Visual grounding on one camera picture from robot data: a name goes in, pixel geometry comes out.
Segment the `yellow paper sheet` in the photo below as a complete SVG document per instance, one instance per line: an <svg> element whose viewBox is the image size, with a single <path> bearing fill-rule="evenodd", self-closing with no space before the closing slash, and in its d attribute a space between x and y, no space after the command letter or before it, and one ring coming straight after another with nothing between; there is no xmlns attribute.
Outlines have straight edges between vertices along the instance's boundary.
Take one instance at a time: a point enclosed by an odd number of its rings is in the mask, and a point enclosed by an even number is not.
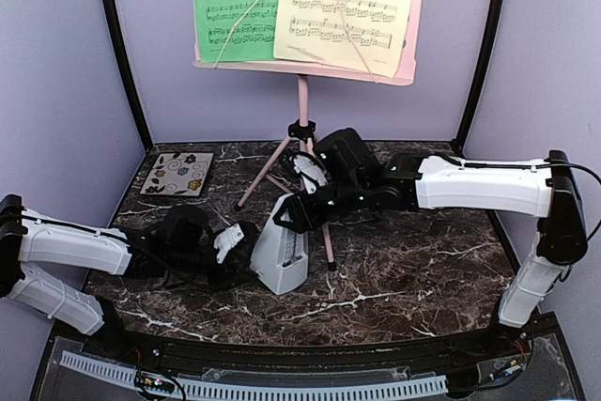
<svg viewBox="0 0 601 401"><path fill-rule="evenodd" d="M278 0L273 56L392 78L412 0Z"/></svg>

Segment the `white metronome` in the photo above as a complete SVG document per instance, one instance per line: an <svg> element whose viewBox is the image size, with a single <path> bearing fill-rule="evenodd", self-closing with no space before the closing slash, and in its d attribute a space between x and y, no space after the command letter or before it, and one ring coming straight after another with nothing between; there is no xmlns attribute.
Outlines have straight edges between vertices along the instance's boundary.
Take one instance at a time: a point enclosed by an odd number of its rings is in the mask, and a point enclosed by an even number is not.
<svg viewBox="0 0 601 401"><path fill-rule="evenodd" d="M308 234L298 234L274 222L276 212L291 194L281 195L251 256L250 269L275 295L284 295L301 286L308 278Z"/></svg>

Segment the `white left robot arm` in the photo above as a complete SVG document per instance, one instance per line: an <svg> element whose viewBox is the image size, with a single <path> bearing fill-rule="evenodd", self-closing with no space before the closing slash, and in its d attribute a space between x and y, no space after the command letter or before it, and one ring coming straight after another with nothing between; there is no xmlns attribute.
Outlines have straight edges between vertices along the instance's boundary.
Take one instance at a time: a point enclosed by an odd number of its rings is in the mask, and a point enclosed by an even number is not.
<svg viewBox="0 0 601 401"><path fill-rule="evenodd" d="M131 337L113 304L86 295L41 268L43 263L99 270L130 279L174 276L184 285L224 291L244 282L257 229L240 221L215 231L202 209L169 208L165 217L143 230L93 228L44 216L23 205L17 194L1 201L1 295L29 305L49 319L95 336L113 360L132 352Z"/></svg>

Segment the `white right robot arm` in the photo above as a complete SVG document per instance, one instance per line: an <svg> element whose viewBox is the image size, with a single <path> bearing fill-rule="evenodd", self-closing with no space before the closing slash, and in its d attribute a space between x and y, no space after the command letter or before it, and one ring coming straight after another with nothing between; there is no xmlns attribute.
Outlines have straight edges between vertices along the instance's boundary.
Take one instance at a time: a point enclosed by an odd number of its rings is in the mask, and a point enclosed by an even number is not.
<svg viewBox="0 0 601 401"><path fill-rule="evenodd" d="M498 322L480 335L479 348L489 358L514 344L515 329L528 322L561 274L588 250L576 166L559 150L525 162L394 154L382 164L360 135L346 128L320 140L308 162L331 180L299 170L308 189L289 195L273 215L275 224L296 233L366 208L475 208L537 218L537 241L501 297Z"/></svg>

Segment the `green paper sheet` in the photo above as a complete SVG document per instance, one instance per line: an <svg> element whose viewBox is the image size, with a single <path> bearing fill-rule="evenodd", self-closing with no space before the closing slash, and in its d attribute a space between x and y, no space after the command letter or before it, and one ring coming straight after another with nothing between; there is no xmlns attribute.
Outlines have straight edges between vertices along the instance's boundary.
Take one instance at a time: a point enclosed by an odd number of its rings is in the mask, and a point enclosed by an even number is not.
<svg viewBox="0 0 601 401"><path fill-rule="evenodd" d="M276 22L290 0L193 0L196 63L293 72L301 63L274 57Z"/></svg>

